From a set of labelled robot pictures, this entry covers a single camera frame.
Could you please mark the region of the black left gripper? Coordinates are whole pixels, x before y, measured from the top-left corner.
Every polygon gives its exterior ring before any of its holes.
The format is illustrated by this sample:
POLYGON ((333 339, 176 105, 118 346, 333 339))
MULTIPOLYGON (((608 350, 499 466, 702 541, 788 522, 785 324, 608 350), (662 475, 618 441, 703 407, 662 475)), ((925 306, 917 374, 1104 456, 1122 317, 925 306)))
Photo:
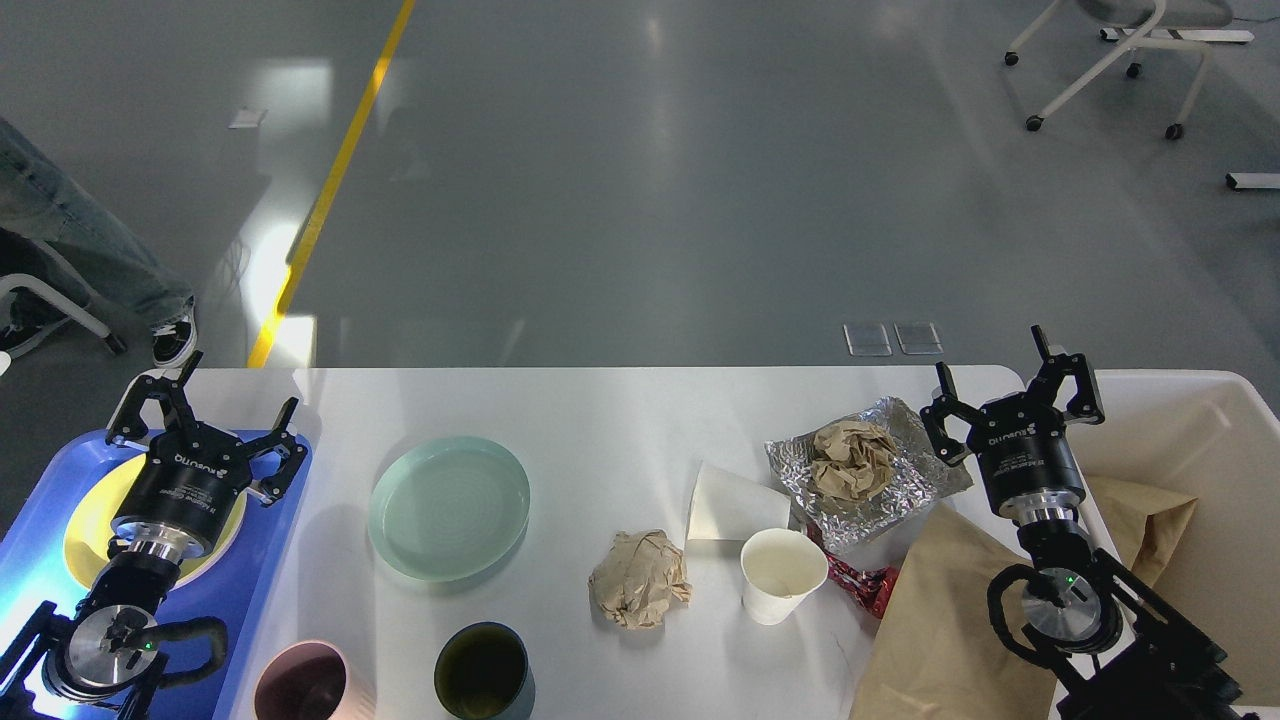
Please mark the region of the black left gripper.
POLYGON ((114 512, 109 556, 151 553, 166 561, 202 559, 214 552, 232 511, 247 489, 261 507, 285 497, 307 456, 289 432, 300 397, 289 397, 273 427, 246 439, 198 423, 186 386, 204 359, 195 351, 177 378, 143 373, 127 387, 105 430, 105 443, 145 451, 143 466, 114 512), (164 433, 148 438, 147 402, 163 415, 164 433), (266 475, 253 461, 274 459, 266 475))

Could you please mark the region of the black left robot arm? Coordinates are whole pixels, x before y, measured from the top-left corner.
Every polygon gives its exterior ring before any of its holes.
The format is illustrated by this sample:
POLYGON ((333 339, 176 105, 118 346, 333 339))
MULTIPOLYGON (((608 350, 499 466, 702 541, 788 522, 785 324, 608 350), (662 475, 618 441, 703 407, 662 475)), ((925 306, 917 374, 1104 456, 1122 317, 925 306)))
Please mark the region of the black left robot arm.
POLYGON ((108 561, 74 612, 41 602, 3 652, 5 719, 38 716, 27 685, 33 670, 64 700, 146 719, 159 692, 225 666, 225 620, 163 621, 161 607, 182 568, 216 552, 237 503, 282 501, 310 450, 291 430, 298 397, 252 439, 200 420, 186 395, 198 364, 193 355, 175 378, 136 377, 113 413, 105 442, 138 448, 142 468, 111 515, 108 561))

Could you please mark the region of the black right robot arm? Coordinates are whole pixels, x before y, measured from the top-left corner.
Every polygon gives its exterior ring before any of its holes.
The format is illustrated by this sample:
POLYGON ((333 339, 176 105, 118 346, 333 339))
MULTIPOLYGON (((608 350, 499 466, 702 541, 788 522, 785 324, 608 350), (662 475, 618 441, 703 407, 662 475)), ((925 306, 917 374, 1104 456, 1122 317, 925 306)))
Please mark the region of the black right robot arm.
POLYGON ((972 406, 937 363, 938 388, 919 411, 940 461, 975 457, 991 512, 1015 525, 1029 556, 988 584, 996 637, 1056 676, 1062 719, 1238 717, 1225 651, 1082 525, 1088 492, 1068 428, 1103 423, 1096 373, 1041 327, 1030 333, 1041 365, 1024 389, 972 406))

